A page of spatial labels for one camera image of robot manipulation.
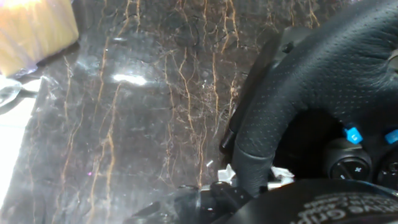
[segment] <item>plastic wrap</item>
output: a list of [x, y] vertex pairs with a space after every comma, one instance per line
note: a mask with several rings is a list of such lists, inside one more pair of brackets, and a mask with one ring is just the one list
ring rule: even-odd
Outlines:
[[78, 35], [70, 0], [0, 0], [0, 74], [33, 72]]
[[[218, 145], [257, 48], [292, 11], [296, 26], [313, 17], [296, 1], [294, 9], [290, 1], [233, 1], [237, 47], [232, 5], [207, 2], [207, 23], [194, 1], [181, 4], [186, 17], [169, 1], [73, 2], [78, 47], [24, 77], [40, 76], [42, 86], [0, 223], [123, 223], [156, 201], [164, 205], [158, 217], [169, 218], [173, 201], [161, 197], [217, 180], [228, 162]], [[319, 21], [324, 11], [314, 7]]]
[[15, 99], [22, 89], [22, 84], [0, 75], [0, 107]]
[[126, 219], [123, 224], [196, 224], [201, 205], [196, 187], [182, 187]]

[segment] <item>marble surface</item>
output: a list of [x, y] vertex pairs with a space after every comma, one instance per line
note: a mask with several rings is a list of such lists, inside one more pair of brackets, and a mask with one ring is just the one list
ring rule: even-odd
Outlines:
[[259, 49], [352, 1], [75, 0], [78, 43], [40, 63], [0, 223], [122, 223], [215, 180]]

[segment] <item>steering wheel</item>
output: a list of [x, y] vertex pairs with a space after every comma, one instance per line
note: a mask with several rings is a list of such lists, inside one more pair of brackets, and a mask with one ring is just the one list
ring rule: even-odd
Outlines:
[[386, 130], [398, 128], [398, 1], [363, 0], [334, 16], [296, 46], [259, 84], [236, 136], [238, 185], [257, 196], [289, 123], [324, 110], [363, 136], [380, 157]]

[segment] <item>blue button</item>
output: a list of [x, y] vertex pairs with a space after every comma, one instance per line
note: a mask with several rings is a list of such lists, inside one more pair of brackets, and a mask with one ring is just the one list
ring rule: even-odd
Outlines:
[[398, 130], [386, 134], [385, 139], [388, 144], [393, 144], [398, 141]]
[[344, 132], [346, 133], [347, 140], [353, 144], [359, 144], [363, 140], [356, 128], [344, 129]]

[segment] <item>steering wheel rim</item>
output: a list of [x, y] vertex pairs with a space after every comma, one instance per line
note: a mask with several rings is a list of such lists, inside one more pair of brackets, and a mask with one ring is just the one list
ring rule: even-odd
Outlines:
[[[263, 79], [243, 119], [232, 160], [238, 185], [253, 196], [267, 185], [278, 143], [303, 111], [326, 110], [366, 135], [381, 134], [391, 123], [398, 126], [392, 118], [362, 129], [369, 114], [395, 108], [398, 102], [398, 76], [388, 66], [396, 49], [396, 0], [358, 2], [296, 46]], [[364, 144], [372, 148], [373, 143]]]

